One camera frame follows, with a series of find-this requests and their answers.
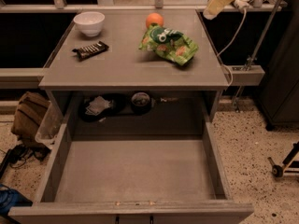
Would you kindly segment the white ceramic bowl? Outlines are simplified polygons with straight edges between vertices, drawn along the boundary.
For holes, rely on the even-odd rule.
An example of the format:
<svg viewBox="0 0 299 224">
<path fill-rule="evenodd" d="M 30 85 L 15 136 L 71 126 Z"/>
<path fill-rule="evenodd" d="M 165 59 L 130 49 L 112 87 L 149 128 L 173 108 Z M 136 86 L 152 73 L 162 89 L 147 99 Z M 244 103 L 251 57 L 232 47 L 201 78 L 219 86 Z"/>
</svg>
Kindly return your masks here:
<svg viewBox="0 0 299 224">
<path fill-rule="evenodd" d="M 87 11 L 76 15 L 73 19 L 76 28 L 86 36 L 97 36 L 101 33 L 105 15 L 101 12 Z"/>
</svg>

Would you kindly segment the orange fruit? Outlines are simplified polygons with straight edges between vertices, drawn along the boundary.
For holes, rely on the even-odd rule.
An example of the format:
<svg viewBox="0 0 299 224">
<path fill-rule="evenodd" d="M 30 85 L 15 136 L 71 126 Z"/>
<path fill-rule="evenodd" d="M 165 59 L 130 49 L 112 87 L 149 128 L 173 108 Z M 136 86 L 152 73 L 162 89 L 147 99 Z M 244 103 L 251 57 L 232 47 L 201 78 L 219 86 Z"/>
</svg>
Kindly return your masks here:
<svg viewBox="0 0 299 224">
<path fill-rule="evenodd" d="M 152 24 L 164 25 L 164 18 L 158 13 L 150 13 L 146 18 L 146 27 L 149 28 Z"/>
</svg>

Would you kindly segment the metal tripod pole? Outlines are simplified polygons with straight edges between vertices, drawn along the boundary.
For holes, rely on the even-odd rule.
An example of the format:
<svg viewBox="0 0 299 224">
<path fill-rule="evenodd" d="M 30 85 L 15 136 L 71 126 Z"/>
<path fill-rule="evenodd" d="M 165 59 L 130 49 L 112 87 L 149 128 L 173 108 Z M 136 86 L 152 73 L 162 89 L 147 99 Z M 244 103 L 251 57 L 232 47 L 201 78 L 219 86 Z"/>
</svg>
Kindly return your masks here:
<svg viewBox="0 0 299 224">
<path fill-rule="evenodd" d="M 259 49 L 260 49 L 260 47 L 263 43 L 263 40 L 264 40 L 264 38 L 267 34 L 268 29 L 270 28 L 272 20 L 274 19 L 275 15 L 278 11 L 278 7 L 280 6 L 281 1 L 282 0 L 277 0 L 276 1 L 275 5 L 274 5 L 274 7 L 271 11 L 271 14 L 270 14 L 270 16 L 267 20 L 267 23 L 266 23 L 265 27 L 263 28 L 262 34 L 259 38 L 259 41 L 258 41 L 252 55 L 248 57 L 246 63 L 238 70 L 238 72 L 241 75 L 244 75 L 245 77 L 248 77 L 251 74 L 250 69 L 251 69 L 252 65 L 254 64 L 254 61 L 255 61 L 255 59 L 257 57 L 257 54 L 258 54 L 258 51 L 259 51 Z M 232 104 L 233 104 L 233 107 L 234 107 L 236 112 L 240 111 L 238 102 L 239 102 L 239 99 L 241 97 L 241 94 L 242 94 L 243 90 L 245 89 L 245 86 L 246 86 L 245 82 L 242 81 L 241 85 L 239 86 L 238 90 L 236 91 L 236 93 L 235 93 L 235 95 L 232 99 Z"/>
</svg>

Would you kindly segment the dark chocolate bar wrapper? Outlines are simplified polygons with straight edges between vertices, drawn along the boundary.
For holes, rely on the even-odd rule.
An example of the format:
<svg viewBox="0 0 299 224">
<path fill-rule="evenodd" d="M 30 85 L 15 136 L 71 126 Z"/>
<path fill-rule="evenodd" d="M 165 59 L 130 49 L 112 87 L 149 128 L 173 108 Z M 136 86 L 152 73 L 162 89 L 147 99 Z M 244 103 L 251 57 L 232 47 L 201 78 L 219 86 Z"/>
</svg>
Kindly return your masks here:
<svg viewBox="0 0 299 224">
<path fill-rule="evenodd" d="M 109 49 L 109 46 L 102 41 L 98 41 L 95 44 L 91 44 L 86 47 L 81 47 L 78 49 L 73 49 L 80 60 L 89 59 L 95 55 L 105 52 Z"/>
</svg>

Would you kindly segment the black wheeled stand leg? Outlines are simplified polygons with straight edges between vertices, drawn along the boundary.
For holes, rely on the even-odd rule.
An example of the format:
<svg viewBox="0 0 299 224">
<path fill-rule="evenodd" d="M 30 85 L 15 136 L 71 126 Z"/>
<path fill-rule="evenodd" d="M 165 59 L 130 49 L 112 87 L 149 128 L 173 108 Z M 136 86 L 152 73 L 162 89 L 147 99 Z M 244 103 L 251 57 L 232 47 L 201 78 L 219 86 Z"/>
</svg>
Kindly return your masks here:
<svg viewBox="0 0 299 224">
<path fill-rule="evenodd" d="M 283 177 L 285 173 L 299 174 L 299 161 L 295 159 L 299 153 L 299 142 L 292 145 L 292 150 L 282 161 L 281 165 L 275 164 L 271 157 L 268 157 L 272 170 L 271 173 L 274 177 Z"/>
</svg>

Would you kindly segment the brown backpack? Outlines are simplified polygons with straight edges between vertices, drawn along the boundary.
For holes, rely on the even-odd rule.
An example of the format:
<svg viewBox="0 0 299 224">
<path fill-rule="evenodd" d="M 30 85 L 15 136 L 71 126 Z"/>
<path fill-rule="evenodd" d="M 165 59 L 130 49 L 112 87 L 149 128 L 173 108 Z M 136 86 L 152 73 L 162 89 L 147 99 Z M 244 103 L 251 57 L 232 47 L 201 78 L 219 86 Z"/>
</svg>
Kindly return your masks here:
<svg viewBox="0 0 299 224">
<path fill-rule="evenodd" d="M 50 101 L 37 92 L 26 92 L 16 107 L 11 132 L 28 147 L 44 147 L 36 141 L 40 124 Z"/>
</svg>

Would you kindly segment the grey cabinet counter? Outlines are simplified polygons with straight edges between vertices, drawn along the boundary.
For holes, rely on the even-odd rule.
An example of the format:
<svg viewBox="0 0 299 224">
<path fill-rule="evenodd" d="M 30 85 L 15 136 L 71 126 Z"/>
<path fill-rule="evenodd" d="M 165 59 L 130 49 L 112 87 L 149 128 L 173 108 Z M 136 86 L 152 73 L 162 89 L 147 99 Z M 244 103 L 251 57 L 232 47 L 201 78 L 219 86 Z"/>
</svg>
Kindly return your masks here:
<svg viewBox="0 0 299 224">
<path fill-rule="evenodd" d="M 181 31 L 199 45 L 194 57 L 183 67 L 138 48 L 149 14 L 147 10 L 107 10 L 99 40 L 108 44 L 109 50 L 82 62 L 72 54 L 72 48 L 93 44 L 98 38 L 83 39 L 78 31 L 71 30 L 39 87 L 61 109 L 66 109 L 65 99 L 71 91 L 86 96 L 147 91 L 157 98 L 176 99 L 174 103 L 156 105 L 147 118 L 189 121 L 201 114 L 200 99 L 214 113 L 228 81 L 197 12 L 189 9 L 162 12 L 168 28 Z"/>
</svg>

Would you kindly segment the black pan with papers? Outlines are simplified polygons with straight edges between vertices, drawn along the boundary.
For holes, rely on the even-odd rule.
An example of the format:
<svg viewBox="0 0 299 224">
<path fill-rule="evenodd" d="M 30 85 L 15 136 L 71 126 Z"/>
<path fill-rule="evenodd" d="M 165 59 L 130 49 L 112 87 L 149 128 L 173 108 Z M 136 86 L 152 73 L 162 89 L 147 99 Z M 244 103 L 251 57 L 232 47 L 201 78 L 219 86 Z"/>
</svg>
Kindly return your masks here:
<svg viewBox="0 0 299 224">
<path fill-rule="evenodd" d="M 107 93 L 85 99 L 78 108 L 78 116 L 85 122 L 119 114 L 126 107 L 126 97 L 119 93 Z"/>
</svg>

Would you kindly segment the clear plastic bin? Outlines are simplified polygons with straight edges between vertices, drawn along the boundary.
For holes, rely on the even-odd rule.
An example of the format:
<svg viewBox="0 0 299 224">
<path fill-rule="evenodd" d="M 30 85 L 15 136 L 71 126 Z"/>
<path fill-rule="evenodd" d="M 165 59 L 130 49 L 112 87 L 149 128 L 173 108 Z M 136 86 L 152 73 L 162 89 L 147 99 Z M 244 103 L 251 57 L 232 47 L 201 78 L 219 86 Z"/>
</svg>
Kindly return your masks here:
<svg viewBox="0 0 299 224">
<path fill-rule="evenodd" d="M 63 116 L 60 111 L 53 104 L 50 104 L 37 130 L 37 143 L 43 144 L 45 147 L 52 149 L 60 130 L 62 119 Z"/>
</svg>

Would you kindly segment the white power adapter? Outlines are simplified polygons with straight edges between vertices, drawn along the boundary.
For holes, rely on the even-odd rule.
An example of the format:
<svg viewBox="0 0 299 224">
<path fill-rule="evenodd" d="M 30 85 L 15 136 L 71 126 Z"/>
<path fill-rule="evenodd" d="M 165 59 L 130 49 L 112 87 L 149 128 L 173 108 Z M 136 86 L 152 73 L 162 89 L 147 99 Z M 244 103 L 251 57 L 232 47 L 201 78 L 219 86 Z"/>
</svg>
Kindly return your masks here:
<svg viewBox="0 0 299 224">
<path fill-rule="evenodd" d="M 241 13 L 245 13 L 249 8 L 249 3 L 251 0 L 235 0 L 234 6 L 237 8 Z"/>
</svg>

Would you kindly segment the green rice chip bag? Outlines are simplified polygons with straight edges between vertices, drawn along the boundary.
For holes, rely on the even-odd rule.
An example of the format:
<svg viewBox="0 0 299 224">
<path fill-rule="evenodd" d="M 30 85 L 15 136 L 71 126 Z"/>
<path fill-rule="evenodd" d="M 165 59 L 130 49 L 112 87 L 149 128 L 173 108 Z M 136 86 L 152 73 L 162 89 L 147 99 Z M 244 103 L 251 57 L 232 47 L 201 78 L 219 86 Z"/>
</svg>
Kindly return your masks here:
<svg viewBox="0 0 299 224">
<path fill-rule="evenodd" d="M 182 32 L 153 23 L 144 33 L 139 49 L 153 51 L 163 59 L 184 66 L 199 47 Z"/>
</svg>

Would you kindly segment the open grey top drawer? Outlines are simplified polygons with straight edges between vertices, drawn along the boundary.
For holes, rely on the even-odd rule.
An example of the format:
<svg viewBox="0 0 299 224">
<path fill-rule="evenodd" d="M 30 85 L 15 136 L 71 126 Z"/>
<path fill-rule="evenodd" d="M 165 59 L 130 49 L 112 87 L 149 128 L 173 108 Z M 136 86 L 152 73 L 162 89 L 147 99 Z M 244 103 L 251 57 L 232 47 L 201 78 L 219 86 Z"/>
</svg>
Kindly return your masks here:
<svg viewBox="0 0 299 224">
<path fill-rule="evenodd" d="M 86 123 L 69 104 L 21 224 L 239 224 L 253 212 L 230 193 L 199 97 L 144 116 Z"/>
</svg>

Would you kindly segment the small black pot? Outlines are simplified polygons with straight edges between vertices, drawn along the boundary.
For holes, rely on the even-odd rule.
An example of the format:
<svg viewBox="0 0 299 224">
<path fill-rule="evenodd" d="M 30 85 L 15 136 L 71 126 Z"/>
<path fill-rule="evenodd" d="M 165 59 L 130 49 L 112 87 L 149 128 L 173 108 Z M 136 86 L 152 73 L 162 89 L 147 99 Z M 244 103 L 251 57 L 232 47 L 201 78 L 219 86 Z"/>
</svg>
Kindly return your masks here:
<svg viewBox="0 0 299 224">
<path fill-rule="evenodd" d="M 139 91 L 131 97 L 130 105 L 135 114 L 144 115 L 153 108 L 153 99 L 148 93 Z"/>
</svg>

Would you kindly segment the blue bag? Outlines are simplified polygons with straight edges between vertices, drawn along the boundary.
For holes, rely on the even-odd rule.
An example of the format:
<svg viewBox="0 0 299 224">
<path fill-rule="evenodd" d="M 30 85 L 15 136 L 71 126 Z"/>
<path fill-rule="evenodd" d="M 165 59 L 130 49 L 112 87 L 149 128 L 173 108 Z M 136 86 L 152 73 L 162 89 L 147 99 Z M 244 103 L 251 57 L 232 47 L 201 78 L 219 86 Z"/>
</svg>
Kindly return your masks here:
<svg viewBox="0 0 299 224">
<path fill-rule="evenodd" d="M 6 216 L 14 206 L 31 206 L 32 201 L 15 189 L 1 184 L 0 185 L 0 215 Z"/>
</svg>

